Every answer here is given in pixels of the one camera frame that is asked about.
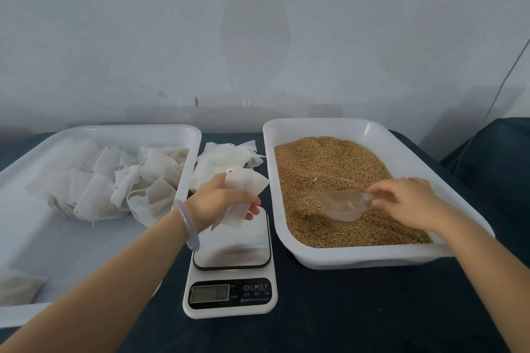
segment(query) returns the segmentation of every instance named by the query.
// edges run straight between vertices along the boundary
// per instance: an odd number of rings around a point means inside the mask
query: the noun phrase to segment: digital scale
[[[182,299],[189,317],[265,314],[276,305],[269,217],[259,209],[239,229],[221,224],[199,235]]]

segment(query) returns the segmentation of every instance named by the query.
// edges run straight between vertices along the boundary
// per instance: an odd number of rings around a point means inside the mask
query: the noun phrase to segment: bangle
[[[199,250],[199,234],[197,233],[197,229],[195,229],[195,223],[191,218],[190,212],[186,208],[186,205],[181,200],[175,199],[173,201],[173,208],[180,211],[180,215],[182,216],[182,219],[184,219],[184,223],[186,225],[186,228],[188,229],[189,238],[186,244],[188,245],[191,251]]]

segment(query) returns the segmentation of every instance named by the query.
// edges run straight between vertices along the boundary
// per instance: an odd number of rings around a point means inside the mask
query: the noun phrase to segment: hand
[[[439,233],[447,218],[462,216],[451,204],[434,194],[427,180],[417,177],[381,180],[366,190],[381,196],[372,206],[387,211],[403,225]]]
[[[204,183],[195,194],[184,203],[195,222],[197,232],[212,225],[216,218],[223,215],[230,205],[251,204],[245,219],[250,221],[254,215],[259,214],[258,207],[261,201],[258,197],[250,195],[245,190],[225,188],[226,173],[213,176],[209,182]]]

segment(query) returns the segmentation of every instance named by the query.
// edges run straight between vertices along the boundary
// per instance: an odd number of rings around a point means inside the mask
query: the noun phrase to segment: black control panel
[[[188,304],[194,310],[260,305],[271,298],[267,278],[206,280],[195,282],[188,292]]]

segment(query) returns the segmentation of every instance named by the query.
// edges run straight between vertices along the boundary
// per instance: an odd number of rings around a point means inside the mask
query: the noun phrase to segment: pile of brown grain
[[[311,191],[360,190],[389,179],[385,165],[370,151],[333,137],[307,137],[274,148],[287,226],[311,247],[431,243],[427,233],[410,229],[382,211],[370,209],[353,222],[319,217]]]

